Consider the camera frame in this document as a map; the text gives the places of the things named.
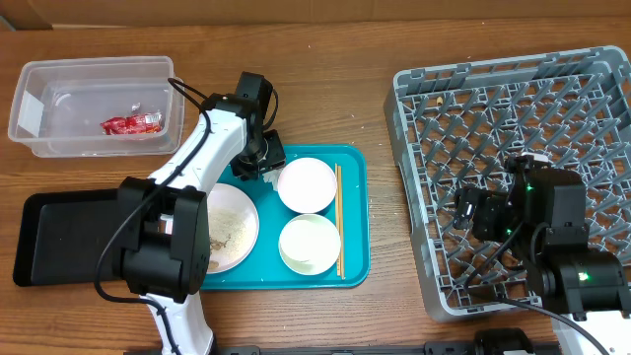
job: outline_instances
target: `wooden surface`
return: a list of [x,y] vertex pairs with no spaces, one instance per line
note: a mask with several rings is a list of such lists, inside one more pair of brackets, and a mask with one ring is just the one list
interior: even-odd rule
[[[436,323],[423,308],[401,178],[382,105],[402,69],[615,44],[631,52],[631,19],[489,20],[356,25],[161,28],[0,34],[0,353],[120,354],[159,346],[146,307],[115,305],[92,285],[18,288],[11,274],[22,205],[36,192],[110,188],[143,178],[169,157],[39,159],[6,135],[22,66],[31,60],[168,55],[205,93],[235,89],[241,71],[264,74],[280,95],[284,143],[350,143],[366,156],[371,199],[368,279],[350,290],[202,294],[221,345],[264,347],[420,344],[518,326],[552,340],[538,315]],[[184,137],[197,113],[186,107]],[[107,289],[125,294],[122,282]]]

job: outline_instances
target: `clear plastic bin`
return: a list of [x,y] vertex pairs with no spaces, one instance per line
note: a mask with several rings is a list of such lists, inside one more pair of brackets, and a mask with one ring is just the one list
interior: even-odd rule
[[[38,157],[127,156],[173,153],[184,118],[183,97],[167,78],[166,56],[50,60],[24,66],[11,107],[9,138]],[[106,135],[101,123],[159,111],[157,133]]]

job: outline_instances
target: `wire dish rack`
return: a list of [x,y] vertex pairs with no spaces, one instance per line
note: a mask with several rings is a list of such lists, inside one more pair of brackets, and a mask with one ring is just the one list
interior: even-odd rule
[[[452,227],[460,187],[508,191],[503,162],[546,155],[581,174],[594,249],[608,249],[631,281],[631,66],[613,46],[403,70],[384,110],[412,224],[425,309],[461,320],[511,308],[463,290],[466,277],[499,246]],[[488,296],[540,304],[525,271],[506,253],[474,280]]]

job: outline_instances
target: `blue tray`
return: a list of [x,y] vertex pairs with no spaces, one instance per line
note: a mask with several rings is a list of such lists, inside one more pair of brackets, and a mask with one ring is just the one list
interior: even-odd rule
[[[262,178],[241,181],[227,168],[219,182],[245,192],[256,205],[260,220],[258,240],[252,252],[235,268],[206,275],[202,290],[279,290],[321,287],[355,287],[362,283],[371,268],[371,246],[368,219],[368,185],[366,160],[356,148],[348,145],[287,145],[287,163],[305,157],[317,158],[342,167],[344,193],[344,256],[346,279],[337,276],[336,264],[316,276],[299,275],[280,258],[278,237],[285,224],[297,214],[287,208],[272,184]],[[335,223],[335,208],[329,206],[324,215]]]

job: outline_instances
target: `red snack package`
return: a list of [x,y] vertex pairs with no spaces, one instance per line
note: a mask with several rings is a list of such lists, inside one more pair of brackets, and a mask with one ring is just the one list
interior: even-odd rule
[[129,117],[114,117],[101,123],[105,134],[156,133],[162,130],[160,112],[134,114]]

